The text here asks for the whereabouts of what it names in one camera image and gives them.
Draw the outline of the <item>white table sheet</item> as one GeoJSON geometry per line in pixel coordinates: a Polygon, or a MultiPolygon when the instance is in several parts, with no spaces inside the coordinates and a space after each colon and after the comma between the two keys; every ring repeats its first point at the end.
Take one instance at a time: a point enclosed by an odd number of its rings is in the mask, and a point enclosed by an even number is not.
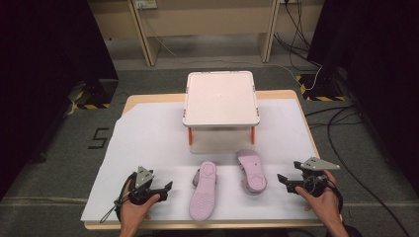
{"type": "Polygon", "coordinates": [[[259,195],[247,194],[235,154],[193,154],[182,123],[180,103],[137,105],[116,123],[105,159],[100,167],[81,216],[88,226],[117,222],[111,208],[126,178],[139,166],[154,172],[153,188],[173,181],[167,200],[155,204],[147,227],[189,223],[189,206],[195,191],[192,180],[201,164],[216,166],[215,207],[209,220],[227,222],[281,222],[313,220],[304,210],[303,198],[288,193],[277,175],[300,177],[294,161],[314,156],[314,146],[296,99],[261,100],[261,121],[256,127],[255,149],[261,157],[267,188],[259,195]]]}

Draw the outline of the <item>yellow black striped base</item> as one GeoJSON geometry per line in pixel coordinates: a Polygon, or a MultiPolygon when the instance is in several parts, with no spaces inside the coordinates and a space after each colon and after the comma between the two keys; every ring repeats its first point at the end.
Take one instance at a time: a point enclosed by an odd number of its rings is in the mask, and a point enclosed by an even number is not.
{"type": "Polygon", "coordinates": [[[118,85],[117,79],[99,79],[92,85],[80,82],[71,90],[68,98],[73,103],[74,109],[107,109],[118,85]]]}
{"type": "Polygon", "coordinates": [[[333,80],[318,79],[315,74],[300,74],[295,77],[299,89],[308,101],[344,101],[342,90],[333,80]]]}

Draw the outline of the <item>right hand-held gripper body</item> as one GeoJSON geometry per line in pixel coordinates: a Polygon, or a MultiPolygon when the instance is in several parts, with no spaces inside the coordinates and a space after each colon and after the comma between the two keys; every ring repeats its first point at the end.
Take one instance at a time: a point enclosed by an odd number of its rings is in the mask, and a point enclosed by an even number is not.
{"type": "Polygon", "coordinates": [[[325,171],[341,169],[337,164],[316,157],[308,158],[304,162],[294,161],[293,164],[296,169],[302,171],[302,181],[297,186],[304,188],[314,197],[321,196],[328,185],[325,171]]]}

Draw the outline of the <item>person's right hand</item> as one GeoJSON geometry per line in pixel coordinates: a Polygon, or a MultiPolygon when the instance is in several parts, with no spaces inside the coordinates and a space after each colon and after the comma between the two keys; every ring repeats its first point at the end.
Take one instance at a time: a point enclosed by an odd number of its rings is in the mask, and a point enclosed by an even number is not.
{"type": "Polygon", "coordinates": [[[342,223],[338,198],[330,188],[326,188],[320,197],[312,196],[302,187],[296,187],[295,190],[307,202],[304,210],[312,210],[325,226],[336,222],[342,223]]]}

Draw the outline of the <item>beige wooden desk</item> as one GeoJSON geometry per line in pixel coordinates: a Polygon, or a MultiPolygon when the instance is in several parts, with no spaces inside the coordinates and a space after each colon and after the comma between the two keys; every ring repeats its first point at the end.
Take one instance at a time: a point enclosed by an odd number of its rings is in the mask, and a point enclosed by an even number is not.
{"type": "Polygon", "coordinates": [[[134,0],[88,0],[105,39],[136,39],[145,62],[157,62],[166,37],[253,35],[261,61],[270,60],[275,33],[289,33],[297,21],[313,32],[325,0],[156,0],[139,10],[134,0]]]}

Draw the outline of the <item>pink slipper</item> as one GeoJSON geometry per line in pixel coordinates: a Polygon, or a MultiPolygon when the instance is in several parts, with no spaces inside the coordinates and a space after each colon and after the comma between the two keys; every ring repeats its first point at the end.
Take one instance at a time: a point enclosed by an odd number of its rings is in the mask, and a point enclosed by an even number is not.
{"type": "Polygon", "coordinates": [[[193,185],[196,189],[190,201],[190,216],[194,220],[204,221],[211,216],[215,205],[215,164],[203,162],[193,179],[193,185]]]}
{"type": "Polygon", "coordinates": [[[250,149],[240,150],[237,158],[245,177],[241,181],[242,188],[249,194],[258,195],[267,187],[259,154],[250,149]]]}

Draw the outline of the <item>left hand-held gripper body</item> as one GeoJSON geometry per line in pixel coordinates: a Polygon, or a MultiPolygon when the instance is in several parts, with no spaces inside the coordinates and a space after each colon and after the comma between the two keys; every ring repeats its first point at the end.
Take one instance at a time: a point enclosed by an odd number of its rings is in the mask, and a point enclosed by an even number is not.
{"type": "Polygon", "coordinates": [[[149,171],[142,166],[139,166],[137,171],[134,172],[130,178],[130,184],[128,186],[129,200],[136,205],[142,205],[151,197],[158,194],[157,190],[152,190],[150,188],[153,179],[153,171],[149,171]]]}

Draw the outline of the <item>person's left hand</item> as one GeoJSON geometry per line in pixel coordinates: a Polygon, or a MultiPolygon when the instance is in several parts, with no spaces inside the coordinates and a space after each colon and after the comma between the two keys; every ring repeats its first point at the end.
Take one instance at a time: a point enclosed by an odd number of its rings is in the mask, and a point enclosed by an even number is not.
{"type": "Polygon", "coordinates": [[[121,207],[121,226],[136,225],[140,227],[144,219],[150,218],[148,211],[159,198],[160,195],[156,194],[142,205],[133,204],[129,200],[124,202],[121,207]]]}

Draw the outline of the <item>black curtain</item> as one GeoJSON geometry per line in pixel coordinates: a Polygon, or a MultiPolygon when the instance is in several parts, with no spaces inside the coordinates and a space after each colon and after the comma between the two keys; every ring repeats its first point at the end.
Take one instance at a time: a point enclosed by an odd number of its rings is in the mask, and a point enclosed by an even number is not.
{"type": "Polygon", "coordinates": [[[419,0],[324,0],[309,58],[338,68],[389,159],[419,195],[419,0]]]}
{"type": "Polygon", "coordinates": [[[116,79],[88,0],[0,0],[0,200],[41,152],[79,82],[116,79]]]}

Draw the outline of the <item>white power strip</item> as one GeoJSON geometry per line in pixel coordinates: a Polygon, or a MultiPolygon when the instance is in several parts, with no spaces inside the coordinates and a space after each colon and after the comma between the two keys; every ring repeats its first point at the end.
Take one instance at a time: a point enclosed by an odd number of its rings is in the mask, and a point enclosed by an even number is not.
{"type": "Polygon", "coordinates": [[[134,5],[139,10],[156,9],[156,0],[134,0],[134,5]]]}

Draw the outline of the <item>white plastic shoe box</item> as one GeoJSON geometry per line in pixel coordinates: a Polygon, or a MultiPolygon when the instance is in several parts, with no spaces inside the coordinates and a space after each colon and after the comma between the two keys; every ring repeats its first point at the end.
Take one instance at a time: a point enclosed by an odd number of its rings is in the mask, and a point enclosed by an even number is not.
{"type": "Polygon", "coordinates": [[[190,151],[235,153],[252,149],[260,122],[250,71],[193,72],[188,75],[183,125],[190,151]]]}

